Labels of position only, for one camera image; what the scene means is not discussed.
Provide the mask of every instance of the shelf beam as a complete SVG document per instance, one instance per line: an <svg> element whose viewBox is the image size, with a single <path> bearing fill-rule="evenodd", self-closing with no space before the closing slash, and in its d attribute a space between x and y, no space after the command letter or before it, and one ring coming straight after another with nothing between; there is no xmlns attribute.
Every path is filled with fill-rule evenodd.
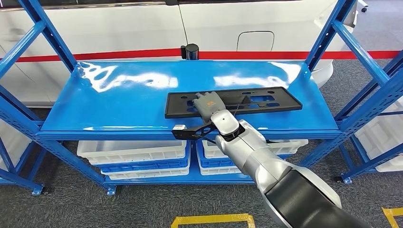
<svg viewBox="0 0 403 228"><path fill-rule="evenodd" d="M35 161L35 164L33 165L32 169L31 169L31 172L28 175L28 178L27 178L28 180L30 180L30 181L34 180L35 175L37 174L37 172L38 172L38 170L40 168L40 165L41 165L43 159L45 158L45 155L46 155L46 150L43 149L43 148L40 148L40 152L39 152L38 157L37 157L37 159Z"/></svg>
<svg viewBox="0 0 403 228"><path fill-rule="evenodd" d="M403 67L403 50L392 59L385 67L384 72L393 77ZM359 105L370 93L376 89L378 83L372 79L351 101L335 116L335 120L345 119L357 105Z"/></svg>
<svg viewBox="0 0 403 228"><path fill-rule="evenodd" d="M264 130L260 133L267 139L334 139L341 134L339 130ZM216 132L209 134L214 138ZM131 132L131 131L88 131L54 132L39 131L38 135L46 140L175 140L169 132Z"/></svg>
<svg viewBox="0 0 403 228"><path fill-rule="evenodd" d="M403 143L392 148L391 150L388 150L387 152L379 155L378 157L376 157L366 163L363 163L360 166L357 166L357 167L351 169L346 174L342 174L342 178L345 180L345 179L353 178L360 174L369 172L372 169L374 169L376 166L381 165L381 164L389 161L390 159L393 159L393 158L399 156L399 154L402 151L403 151Z"/></svg>
<svg viewBox="0 0 403 228"><path fill-rule="evenodd" d="M337 20L343 22L348 13L351 11L355 5L356 0L338 0L332 13L329 16L326 24L323 26L316 42L314 43L305 63L308 65L309 70L312 72L323 53L326 51L330 42L336 34L336 31L332 27L333 21Z"/></svg>
<svg viewBox="0 0 403 228"><path fill-rule="evenodd" d="M333 29L339 34L341 39L347 44L351 51L357 56L357 59L364 65L375 81L383 86L389 80L389 76L375 62L367 51L358 43L354 36L345 28L340 21L333 22Z"/></svg>
<svg viewBox="0 0 403 228"><path fill-rule="evenodd" d="M31 142L30 144L28 144L27 148L21 155L21 158L19 159L18 164L15 166L15 169L17 170L18 174L21 172L22 167L24 167L25 163L27 162L27 159L28 159L29 155L31 154L31 151L34 148L34 146L35 146L35 142Z"/></svg>
<svg viewBox="0 0 403 228"><path fill-rule="evenodd" d="M27 50L28 46L45 28L43 21L38 21L35 25L18 41L18 43L0 60L0 78L11 68L17 59Z"/></svg>
<svg viewBox="0 0 403 228"><path fill-rule="evenodd" d="M360 141L357 139L357 137L355 135L352 135L350 139L351 139L351 143L353 144L353 146L355 148L355 151L357 151L358 156L361 159L361 162L362 163L369 162L371 159L369 159L363 145L360 143Z"/></svg>
<svg viewBox="0 0 403 228"><path fill-rule="evenodd" d="M342 156L344 157L344 160L345 160L345 162L346 162L346 164L347 164L348 169L349 169L349 170L353 169L353 168L355 167L355 165L354 165L353 161L351 160L350 155L348 154L347 149L341 144L341 145L339 146L339 150L340 150Z"/></svg>
<svg viewBox="0 0 403 228"><path fill-rule="evenodd" d="M0 155L1 158L3 159L4 165L7 167L7 170L10 173L17 174L14 164L12 163L9 153L7 152L6 147L4 146L3 140L1 140L1 138L0 138Z"/></svg>
<svg viewBox="0 0 403 228"><path fill-rule="evenodd" d="M40 136L37 135L39 131L39 127L28 117L26 117L22 112L20 112L17 108L12 106L7 100L3 99L0 96L0 114L1 118L7 122L8 124L13 125L16 129L18 129L21 133L35 141L37 144L45 148L47 151L54 154L56 157L63 160L68 165L72 166L74 169L78 170L87 178L93 180L95 183L99 184L106 190L110 189L111 186L105 185L104 177L94 171L90 166L85 164L81 159L79 159L76 155L66 149L61 143L58 141L48 141L44 140Z"/></svg>
<svg viewBox="0 0 403 228"><path fill-rule="evenodd" d="M30 180L20 177L17 174L10 173L2 169L0 169L0 177L18 186L31 189L32 195L40 195L43 189L43 185L36 184Z"/></svg>
<svg viewBox="0 0 403 228"><path fill-rule="evenodd" d="M324 140L299 165L311 167L326 157L345 140L350 138L358 129L377 117L393 102L403 95L403 71L400 70L384 86L380 87L365 103L351 116L340 123L342 133L334 139Z"/></svg>
<svg viewBox="0 0 403 228"><path fill-rule="evenodd" d="M27 108L21 101L19 101L16 97L14 97L13 94L11 94L9 91L7 91L6 88L2 87L1 85L0 85L0 95L4 99L8 100L8 102L10 102L10 104L12 104L14 107L16 107L22 113L24 113L31 120L35 120L35 121L40 120L40 118L37 115L35 115L29 108Z"/></svg>
<svg viewBox="0 0 403 228"><path fill-rule="evenodd" d="M38 0L19 0L18 2L34 22L45 22L46 27L43 29L44 37L60 57L60 60L66 65L67 69L72 72L77 62Z"/></svg>

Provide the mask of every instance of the car door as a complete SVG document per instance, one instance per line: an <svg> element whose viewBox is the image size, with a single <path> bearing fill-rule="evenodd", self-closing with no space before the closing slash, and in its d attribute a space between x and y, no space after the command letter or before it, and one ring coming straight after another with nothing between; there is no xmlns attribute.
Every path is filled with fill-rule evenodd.
<svg viewBox="0 0 403 228"><path fill-rule="evenodd" d="M188 42L201 51L310 51L336 2L179 0ZM327 50L343 46L336 35ZM331 63L320 60L316 66L313 76L319 87L332 75Z"/></svg>
<svg viewBox="0 0 403 228"><path fill-rule="evenodd" d="M168 6L156 1L124 4L115 2L110 0L107 1L108 4L88 5L82 1L78 1L79 4L71 1L61 7L44 8L73 54L179 48L186 44L178 5ZM9 51L32 26L33 22L24 10L4 10L0 14L0 45ZM23 56L55 54L46 39L40 35ZM111 55L108 59L117 57L119 56ZM142 58L151 59L171 60L180 57ZM56 101L69 77L69 71L61 61L16 65L46 90L51 102Z"/></svg>

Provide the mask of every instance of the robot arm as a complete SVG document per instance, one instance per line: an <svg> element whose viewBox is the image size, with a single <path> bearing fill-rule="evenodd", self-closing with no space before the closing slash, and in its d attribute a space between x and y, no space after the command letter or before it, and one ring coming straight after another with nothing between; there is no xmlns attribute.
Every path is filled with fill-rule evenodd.
<svg viewBox="0 0 403 228"><path fill-rule="evenodd" d="M287 228L370 228L341 210L337 193L307 168L275 155L262 134L225 109L215 93L197 94L202 118L219 131L215 142L261 192L272 218Z"/></svg>

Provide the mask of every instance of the gray carpet floor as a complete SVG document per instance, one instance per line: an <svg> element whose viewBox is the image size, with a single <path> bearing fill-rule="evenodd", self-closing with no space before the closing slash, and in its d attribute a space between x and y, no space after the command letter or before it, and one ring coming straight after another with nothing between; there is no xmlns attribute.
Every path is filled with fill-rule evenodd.
<svg viewBox="0 0 403 228"><path fill-rule="evenodd" d="M396 17L402 12L402 7L392 9L385 5L394 4L395 0L371 1L365 15L360 14L359 23L366 21L375 23L374 18ZM365 38L366 31L373 27L365 26L359 31L360 41L364 45L370 42ZM402 34L393 28L387 30L387 35L374 32L383 41L392 36L395 40L387 47L381 47L377 39L372 39L369 49L402 49ZM387 60L380 60L385 65ZM322 88L326 102L335 114L351 99L364 85L370 76L356 60L335 61L335 71L332 78ZM46 116L47 110L35 110L41 116ZM300 148L298 153L288 160L298 163L320 141L312 140L307 146ZM77 142L65 142L64 145L75 153ZM345 144L353 153L352 145ZM27 166L32 163L36 153L32 153ZM340 152L335 150L312 169L340 195L343 207L349 213L370 223L375 228L390 227L381 207L403 207L403 174L402 172L365 174L353 179L353 184L345 185L333 181L334 176L346 171ZM51 186L53 191L46 196L33 197L26 189L16 186L0 186L0 227L108 227L108 228L139 228L169 227L176 216L211 215L249 213L254 217L257 228L278 227L266 213L259 192L253 185L152 185L152 186L122 186L113 197L96 186L80 173L70 168L52 154L48 153L35 178ZM396 218L400 227L403 219ZM187 225L192 228L244 228L245 222L223 223L209 225Z"/></svg>

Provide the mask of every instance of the blue metal shelf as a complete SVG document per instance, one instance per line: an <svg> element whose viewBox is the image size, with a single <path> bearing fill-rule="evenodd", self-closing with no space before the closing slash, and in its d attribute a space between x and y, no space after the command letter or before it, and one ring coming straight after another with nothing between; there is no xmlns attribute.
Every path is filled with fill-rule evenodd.
<svg viewBox="0 0 403 228"><path fill-rule="evenodd" d="M24 150L24 152L22 153L21 158L19 159L19 162L15 166L15 171L17 174L19 174L21 172L21 169L25 165L25 162L27 161L29 154L31 154L31 150L33 149L34 145L35 145L35 143L31 142L27 146L27 148ZM0 177L0 184L12 184L12 182Z"/></svg>
<svg viewBox="0 0 403 228"><path fill-rule="evenodd" d="M242 173L206 175L200 174L199 163L195 147L191 150L189 174L173 177L153 177L128 180L105 179L109 185L137 185L137 184L253 184L253 180Z"/></svg>
<svg viewBox="0 0 403 228"><path fill-rule="evenodd" d="M300 165L310 167L339 147L363 125L403 95L403 52L383 70L343 25L355 0L339 0L305 62L276 61L126 61L77 63L37 0L19 0L34 21L34 27L0 61L0 77L42 33L72 72L45 122L0 87L0 118L13 125L84 176L115 194L121 184L251 183L240 174L202 176L192 156L187 176L141 180L109 180L67 150L60 140L171 140L175 124L188 127L200 118L165 119L168 92L282 86L303 105L302 110L281 113L237 115L268 139L324 139ZM332 117L311 71L338 33L374 78L352 101ZM376 91L349 115L377 86ZM402 145L353 167L350 178L385 162Z"/></svg>
<svg viewBox="0 0 403 228"><path fill-rule="evenodd" d="M302 110L236 117L271 139L290 137L280 132L294 132L293 139L340 134L303 62L114 61L79 62L38 135L58 140L173 140L174 125L198 126L202 119L165 119L169 92L270 86L285 87Z"/></svg>

